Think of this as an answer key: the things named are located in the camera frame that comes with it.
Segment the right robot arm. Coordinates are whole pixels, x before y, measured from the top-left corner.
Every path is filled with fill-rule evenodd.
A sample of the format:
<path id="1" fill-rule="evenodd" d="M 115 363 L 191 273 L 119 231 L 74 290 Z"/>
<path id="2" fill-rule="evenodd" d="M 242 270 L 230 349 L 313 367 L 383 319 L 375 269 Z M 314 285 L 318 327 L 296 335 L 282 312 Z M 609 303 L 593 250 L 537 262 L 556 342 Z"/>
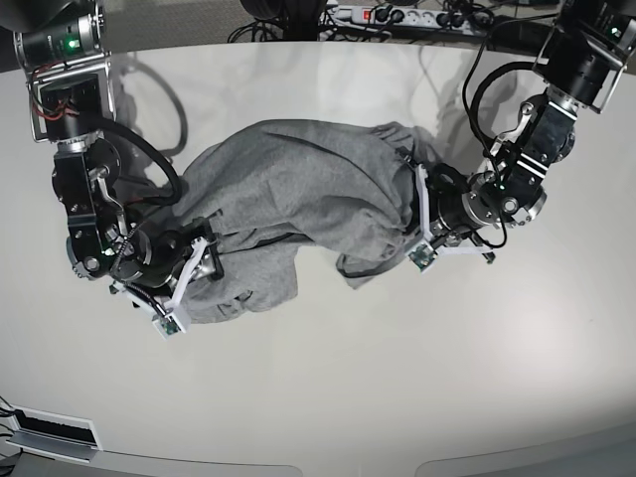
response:
<path id="1" fill-rule="evenodd" d="M 172 296 L 179 286 L 224 276 L 216 238 L 202 221 L 155 231 L 158 213 L 183 196 L 172 164 L 116 120 L 110 53 L 103 43 L 99 1 L 4 1 L 1 26 L 13 35 L 26 77 L 35 141 L 54 144 L 52 185 L 67 214 L 74 272 L 108 276 L 139 297 Z M 125 181 L 116 137 L 144 153 L 165 174 L 170 190 L 118 198 Z"/>

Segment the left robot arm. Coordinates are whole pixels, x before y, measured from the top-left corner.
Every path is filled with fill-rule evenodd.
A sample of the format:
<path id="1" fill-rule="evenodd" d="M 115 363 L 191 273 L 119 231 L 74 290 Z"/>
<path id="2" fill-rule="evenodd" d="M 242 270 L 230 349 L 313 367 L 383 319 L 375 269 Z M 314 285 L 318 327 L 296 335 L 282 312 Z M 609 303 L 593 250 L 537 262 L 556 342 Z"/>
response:
<path id="1" fill-rule="evenodd" d="M 574 141 L 577 113 L 589 108 L 606 82 L 617 84 L 635 52 L 632 1 L 565 1 L 533 62 L 511 62 L 488 74 L 473 92 L 461 91 L 471 131 L 483 147 L 488 169 L 465 177 L 440 164 L 421 176 L 421 246 L 437 252 L 472 241 L 470 251 L 495 245 L 483 228 L 507 231 L 534 220 L 547 194 L 550 167 L 566 157 Z M 546 84 L 543 93 L 521 103 L 517 126 L 493 138 L 478 120 L 483 95 L 512 71 L 530 71 Z"/>

